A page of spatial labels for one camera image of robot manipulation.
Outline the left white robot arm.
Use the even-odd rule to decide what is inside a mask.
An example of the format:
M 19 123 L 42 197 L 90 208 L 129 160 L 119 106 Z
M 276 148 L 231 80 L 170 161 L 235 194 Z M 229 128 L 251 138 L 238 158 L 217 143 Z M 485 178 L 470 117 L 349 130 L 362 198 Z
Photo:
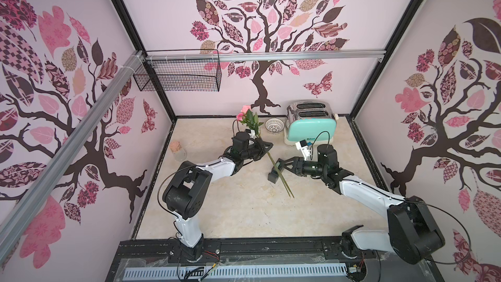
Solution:
M 157 192 L 157 203 L 173 215 L 181 256 L 187 261 L 199 261 L 204 252 L 204 235 L 196 215 L 211 182 L 235 175 L 245 165 L 261 160 L 272 148 L 273 143 L 251 130 L 241 131 L 232 137 L 232 145 L 218 159 L 203 164 L 184 161 L 165 179 L 169 184 Z

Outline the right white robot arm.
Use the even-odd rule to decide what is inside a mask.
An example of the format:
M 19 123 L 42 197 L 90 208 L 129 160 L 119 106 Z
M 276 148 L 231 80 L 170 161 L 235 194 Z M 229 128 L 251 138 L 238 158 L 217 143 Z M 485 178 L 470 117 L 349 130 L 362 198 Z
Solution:
M 300 177 L 321 180 L 329 189 L 354 199 L 382 216 L 386 230 L 370 230 L 356 225 L 341 235 L 341 253 L 354 259 L 365 250 L 386 251 L 415 265 L 446 244 L 437 222 L 419 197 L 393 195 L 368 184 L 351 171 L 342 168 L 337 151 L 330 144 L 317 147 L 317 160 L 309 156 L 279 159 L 268 174 L 275 183 L 283 171 Z

